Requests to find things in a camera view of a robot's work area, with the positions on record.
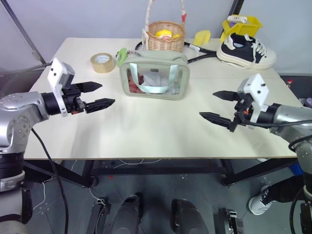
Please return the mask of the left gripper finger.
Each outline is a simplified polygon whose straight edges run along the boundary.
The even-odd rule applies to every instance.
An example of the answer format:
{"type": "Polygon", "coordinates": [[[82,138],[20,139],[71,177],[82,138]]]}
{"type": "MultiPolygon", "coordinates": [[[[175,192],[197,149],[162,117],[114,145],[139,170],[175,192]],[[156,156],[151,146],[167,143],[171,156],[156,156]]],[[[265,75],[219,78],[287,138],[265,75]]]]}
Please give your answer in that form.
{"type": "Polygon", "coordinates": [[[81,93],[93,92],[102,87],[102,84],[93,81],[73,84],[81,93]]]}
{"type": "Polygon", "coordinates": [[[113,105],[114,102],[115,102],[114,99],[102,98],[102,99],[98,99],[90,103],[85,103],[85,112],[89,114],[89,113],[93,113],[93,112],[106,109],[110,107],[111,105],[113,105]]]}

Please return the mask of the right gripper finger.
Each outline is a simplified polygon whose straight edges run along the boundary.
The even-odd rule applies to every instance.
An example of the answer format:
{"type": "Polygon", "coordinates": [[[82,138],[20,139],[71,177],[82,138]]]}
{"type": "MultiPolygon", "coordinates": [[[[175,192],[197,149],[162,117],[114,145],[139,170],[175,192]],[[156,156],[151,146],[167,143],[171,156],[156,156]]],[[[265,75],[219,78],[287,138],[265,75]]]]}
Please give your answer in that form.
{"type": "Polygon", "coordinates": [[[211,113],[211,112],[199,112],[199,114],[210,123],[225,127],[230,132],[235,131],[235,127],[233,126],[233,122],[228,119],[221,117],[219,114],[211,113]]]}
{"type": "Polygon", "coordinates": [[[241,101],[238,93],[233,91],[218,91],[213,93],[213,95],[226,101],[241,101]]]}

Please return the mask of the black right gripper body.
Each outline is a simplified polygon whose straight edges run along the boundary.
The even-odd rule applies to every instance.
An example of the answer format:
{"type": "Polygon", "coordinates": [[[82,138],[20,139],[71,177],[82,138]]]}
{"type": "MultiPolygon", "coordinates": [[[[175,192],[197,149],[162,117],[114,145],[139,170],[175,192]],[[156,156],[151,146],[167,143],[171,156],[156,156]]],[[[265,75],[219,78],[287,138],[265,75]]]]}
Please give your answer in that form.
{"type": "Polygon", "coordinates": [[[254,101],[251,94],[239,94],[231,93],[232,101],[237,101],[234,109],[234,119],[231,123],[231,127],[237,127],[238,125],[245,126],[250,122],[251,114],[253,113],[252,102],[254,101]]]}

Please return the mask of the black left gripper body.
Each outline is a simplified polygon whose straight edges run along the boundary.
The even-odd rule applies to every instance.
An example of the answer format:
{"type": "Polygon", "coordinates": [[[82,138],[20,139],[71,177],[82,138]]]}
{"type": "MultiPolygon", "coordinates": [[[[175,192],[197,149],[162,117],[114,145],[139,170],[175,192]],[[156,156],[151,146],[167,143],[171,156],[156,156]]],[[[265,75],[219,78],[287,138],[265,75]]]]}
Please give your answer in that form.
{"type": "Polygon", "coordinates": [[[71,84],[69,88],[62,88],[62,99],[64,101],[67,113],[72,115],[84,112],[86,108],[86,102],[82,101],[81,93],[86,92],[85,83],[71,84]]]}

